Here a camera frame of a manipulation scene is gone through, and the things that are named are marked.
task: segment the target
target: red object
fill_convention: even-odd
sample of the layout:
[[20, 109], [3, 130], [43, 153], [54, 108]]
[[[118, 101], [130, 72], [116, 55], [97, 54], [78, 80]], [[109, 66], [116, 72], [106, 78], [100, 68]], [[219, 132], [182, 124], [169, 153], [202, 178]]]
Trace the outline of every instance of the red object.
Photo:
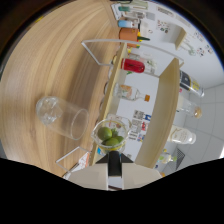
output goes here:
[[142, 73], [145, 71], [145, 65], [141, 61], [123, 58], [121, 61], [121, 68], [127, 71]]

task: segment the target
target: poster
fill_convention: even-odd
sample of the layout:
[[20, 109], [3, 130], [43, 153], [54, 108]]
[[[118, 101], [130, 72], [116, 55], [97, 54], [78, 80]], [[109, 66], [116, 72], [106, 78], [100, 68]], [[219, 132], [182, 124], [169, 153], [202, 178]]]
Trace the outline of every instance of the poster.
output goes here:
[[133, 118], [138, 119], [138, 120], [147, 120], [150, 121], [151, 115], [145, 114], [143, 111], [135, 110]]
[[202, 57], [202, 56], [205, 55], [205, 50], [202, 49], [201, 47], [199, 47], [199, 48], [197, 49], [197, 54], [198, 54], [200, 57]]
[[132, 119], [131, 131], [139, 133], [142, 130], [142, 121]]
[[158, 10], [159, 12], [162, 12], [162, 13], [168, 15], [168, 16], [174, 17], [174, 14], [173, 14], [172, 12], [170, 12], [170, 11], [164, 9], [164, 8], [157, 7], [157, 10]]
[[146, 123], [146, 122], [142, 122], [142, 131], [147, 131], [148, 130], [148, 126], [149, 126], [149, 123]]
[[136, 140], [137, 139], [137, 137], [138, 137], [138, 134], [136, 133], [136, 132], [133, 132], [133, 131], [131, 131], [130, 133], [129, 133], [129, 139], [131, 139], [131, 140]]
[[212, 48], [208, 44], [205, 46], [205, 49], [208, 51], [208, 53], [210, 53], [210, 54], [213, 53]]
[[204, 37], [203, 37], [202, 34], [201, 34], [199, 31], [197, 31], [197, 30], [195, 30], [195, 32], [194, 32], [194, 37], [198, 38], [198, 40], [200, 40], [201, 42], [204, 41]]
[[138, 142], [143, 142], [144, 138], [145, 138], [145, 135], [143, 135], [143, 134], [139, 134], [139, 135], [138, 135], [138, 138], [137, 138], [137, 141], [138, 141]]
[[135, 111], [134, 111], [133, 118], [142, 120], [142, 119], [143, 119], [143, 116], [144, 116], [144, 112], [139, 111], [139, 110], [135, 110]]
[[161, 30], [164, 33], [168, 33], [168, 31], [170, 30], [170, 25], [164, 21], [157, 20], [156, 29]]

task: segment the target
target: white wall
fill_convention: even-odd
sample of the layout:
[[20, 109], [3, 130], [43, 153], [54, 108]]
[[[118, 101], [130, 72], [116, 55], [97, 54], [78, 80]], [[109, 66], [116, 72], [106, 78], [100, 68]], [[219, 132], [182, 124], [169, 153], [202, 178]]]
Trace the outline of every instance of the white wall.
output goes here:
[[[219, 159], [224, 149], [224, 85], [205, 89], [204, 98], [190, 94], [189, 99], [201, 105], [202, 117], [186, 117], [184, 127], [194, 132], [197, 140], [193, 145], [177, 145], [185, 154], [178, 170]], [[173, 173], [168, 165], [163, 172], [166, 175]]]
[[[162, 48], [172, 54], [177, 55], [180, 58], [183, 58], [184, 65], [181, 67], [181, 70], [195, 78], [201, 86], [204, 86], [204, 88], [211, 88], [223, 84], [224, 72], [221, 63], [215, 54], [215, 49], [212, 49], [214, 52], [210, 54], [205, 48], [207, 44], [210, 45], [208, 40], [203, 37], [203, 41], [201, 42], [197, 37], [194, 36], [195, 32], [200, 32], [200, 30], [198, 30], [193, 24], [190, 24], [181, 15], [174, 11], [171, 11], [169, 8], [166, 8], [163, 5], [159, 5], [154, 2], [148, 2], [148, 5], [148, 11], [155, 14], [155, 20], [145, 18], [142, 21], [148, 24], [148, 28], [152, 30], [153, 33], [148, 33], [147, 37], [150, 38], [150, 41], [143, 41], [142, 43]], [[172, 12], [173, 17], [159, 12], [157, 10], [158, 6]], [[168, 33], [164, 33], [156, 29], [158, 20], [164, 21], [169, 24], [170, 30], [168, 31]], [[179, 35], [181, 27], [188, 33], [190, 44], [195, 48], [195, 50], [197, 50], [198, 48], [202, 48], [205, 51], [204, 56], [200, 57], [197, 53], [195, 56], [191, 56], [188, 51], [182, 48], [178, 50], [175, 49], [175, 41], [177, 39], [177, 36]], [[144, 26], [141, 26], [141, 29], [142, 33], [147, 33], [147, 30], [146, 28], [144, 28]], [[166, 55], [157, 50], [145, 48], [143, 46], [141, 46], [140, 49], [146, 51], [148, 54], [151, 54], [157, 61], [157, 75], [160, 75], [172, 60], [169, 55]]]

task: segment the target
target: bottle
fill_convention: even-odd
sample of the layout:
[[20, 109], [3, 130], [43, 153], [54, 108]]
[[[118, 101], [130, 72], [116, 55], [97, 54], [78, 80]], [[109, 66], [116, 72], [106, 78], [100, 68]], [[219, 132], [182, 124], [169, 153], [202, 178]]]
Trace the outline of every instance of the bottle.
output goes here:
[[142, 94], [139, 90], [132, 86], [120, 85], [118, 83], [115, 84], [113, 90], [113, 96], [130, 100], [136, 101], [137, 99], [144, 99], [144, 101], [149, 102], [150, 96], [146, 94]]
[[196, 135], [186, 128], [172, 125], [167, 141], [177, 144], [194, 144]]
[[198, 97], [204, 97], [204, 89], [199, 86], [198, 82], [190, 77], [188, 74], [180, 70], [180, 87], [186, 89], [197, 95]]
[[129, 59], [132, 59], [132, 60], [136, 60], [136, 61], [139, 61], [140, 60], [140, 56], [138, 54], [129, 53], [128, 54], [128, 58]]
[[119, 27], [126, 27], [126, 28], [135, 28], [135, 25], [132, 21], [128, 20], [119, 20], [118, 21], [118, 26]]
[[123, 58], [121, 61], [121, 68], [126, 71], [142, 73], [145, 70], [145, 65], [140, 61], [136, 61], [129, 58]]
[[158, 162], [167, 164], [170, 161], [175, 162], [177, 160], [176, 156], [171, 156], [168, 152], [163, 152], [160, 154]]
[[202, 116], [201, 108], [196, 103], [185, 99], [180, 94], [177, 102], [177, 111], [182, 111], [185, 114], [195, 118], [200, 118]]

